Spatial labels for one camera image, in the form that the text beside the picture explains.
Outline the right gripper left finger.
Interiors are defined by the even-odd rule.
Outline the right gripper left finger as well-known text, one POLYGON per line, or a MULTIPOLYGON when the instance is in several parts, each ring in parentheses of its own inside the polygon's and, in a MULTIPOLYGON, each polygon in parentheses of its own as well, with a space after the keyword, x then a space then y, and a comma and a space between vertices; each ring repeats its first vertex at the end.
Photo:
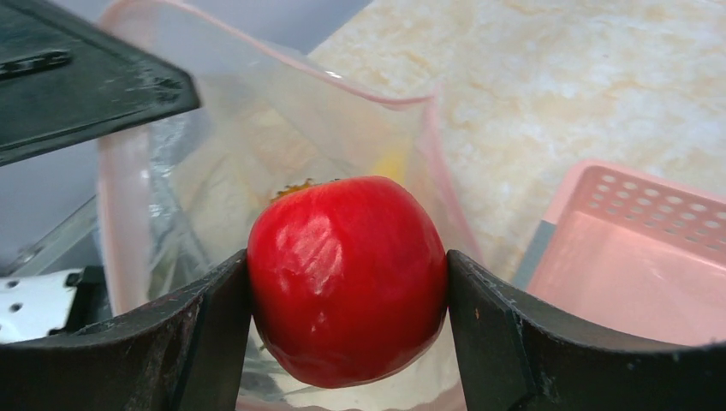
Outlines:
POLYGON ((246 255, 71 334, 1 347, 4 410, 232 410, 251 322, 246 255))

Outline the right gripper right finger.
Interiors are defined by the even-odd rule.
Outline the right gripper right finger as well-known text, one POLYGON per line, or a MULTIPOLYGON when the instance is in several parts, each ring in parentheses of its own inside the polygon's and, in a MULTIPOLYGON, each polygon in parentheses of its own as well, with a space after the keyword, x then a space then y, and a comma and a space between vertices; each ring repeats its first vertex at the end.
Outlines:
POLYGON ((722 410, 725 347, 596 325, 451 250, 449 317, 470 410, 722 410))

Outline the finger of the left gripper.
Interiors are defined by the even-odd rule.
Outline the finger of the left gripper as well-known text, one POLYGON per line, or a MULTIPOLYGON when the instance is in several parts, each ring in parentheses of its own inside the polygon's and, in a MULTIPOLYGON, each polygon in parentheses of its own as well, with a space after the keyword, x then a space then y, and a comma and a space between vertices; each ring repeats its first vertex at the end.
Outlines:
POLYGON ((1 164, 200 107, 182 68, 49 1, 1 3, 1 164))

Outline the clear zip top bag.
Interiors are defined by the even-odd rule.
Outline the clear zip top bag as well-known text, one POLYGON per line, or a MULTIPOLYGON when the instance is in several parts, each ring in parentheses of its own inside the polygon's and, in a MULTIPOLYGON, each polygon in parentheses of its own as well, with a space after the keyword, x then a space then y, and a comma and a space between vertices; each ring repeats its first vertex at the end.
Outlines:
POLYGON ((189 1, 116 1, 102 28, 186 69, 199 109, 103 138, 98 220, 111 310, 191 283, 247 244, 281 191, 370 175, 408 151, 402 185, 444 245, 479 256, 443 155, 435 92, 388 98, 257 40, 189 1))

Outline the pink plastic basket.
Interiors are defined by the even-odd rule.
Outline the pink plastic basket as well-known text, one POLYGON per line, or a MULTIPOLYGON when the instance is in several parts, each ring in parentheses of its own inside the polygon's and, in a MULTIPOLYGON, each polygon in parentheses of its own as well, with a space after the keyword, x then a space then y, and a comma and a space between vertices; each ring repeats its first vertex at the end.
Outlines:
POLYGON ((572 167, 514 285, 628 334, 680 345, 725 338, 725 199, 627 167, 572 167))

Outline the red apple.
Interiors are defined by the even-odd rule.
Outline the red apple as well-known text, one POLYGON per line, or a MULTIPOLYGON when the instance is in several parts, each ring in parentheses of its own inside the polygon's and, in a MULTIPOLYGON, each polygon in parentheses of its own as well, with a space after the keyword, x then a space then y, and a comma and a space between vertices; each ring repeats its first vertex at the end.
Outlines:
POLYGON ((443 328, 443 243, 413 195, 383 176, 272 202, 251 229, 247 268, 259 335, 306 384, 336 389, 389 377, 443 328))

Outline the yellow banana bunch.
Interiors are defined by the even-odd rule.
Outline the yellow banana bunch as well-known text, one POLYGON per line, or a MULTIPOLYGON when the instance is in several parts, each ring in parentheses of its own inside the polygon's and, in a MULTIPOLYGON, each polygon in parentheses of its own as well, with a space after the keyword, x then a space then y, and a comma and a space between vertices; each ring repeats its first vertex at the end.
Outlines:
POLYGON ((408 151, 392 149, 383 152, 370 168, 370 174, 385 176, 392 181, 403 185, 408 167, 408 151))

